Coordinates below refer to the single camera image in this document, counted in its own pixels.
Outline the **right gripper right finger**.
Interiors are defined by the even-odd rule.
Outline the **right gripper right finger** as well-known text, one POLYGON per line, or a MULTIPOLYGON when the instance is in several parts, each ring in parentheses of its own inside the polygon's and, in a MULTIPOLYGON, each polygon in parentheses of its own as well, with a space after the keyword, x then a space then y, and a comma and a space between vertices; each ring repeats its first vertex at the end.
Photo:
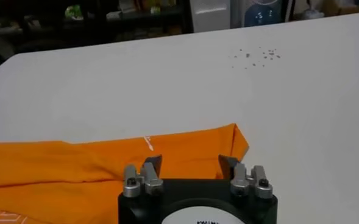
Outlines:
POLYGON ((248 196, 252 189, 257 198, 269 200, 273 197, 273 186, 267 179, 263 166, 254 166, 248 175, 246 165, 234 157, 219 155, 218 161, 224 179, 230 181, 233 195, 248 196))

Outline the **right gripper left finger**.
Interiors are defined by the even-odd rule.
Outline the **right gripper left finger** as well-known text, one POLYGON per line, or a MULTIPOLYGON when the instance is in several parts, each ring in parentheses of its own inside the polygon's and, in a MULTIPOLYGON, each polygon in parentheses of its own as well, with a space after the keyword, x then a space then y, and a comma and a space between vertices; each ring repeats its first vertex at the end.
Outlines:
POLYGON ((124 170, 123 196, 139 197, 142 193, 160 195, 163 192, 163 180, 159 177, 162 156, 152 156, 145 159, 138 173, 134 165, 127 165, 124 170))

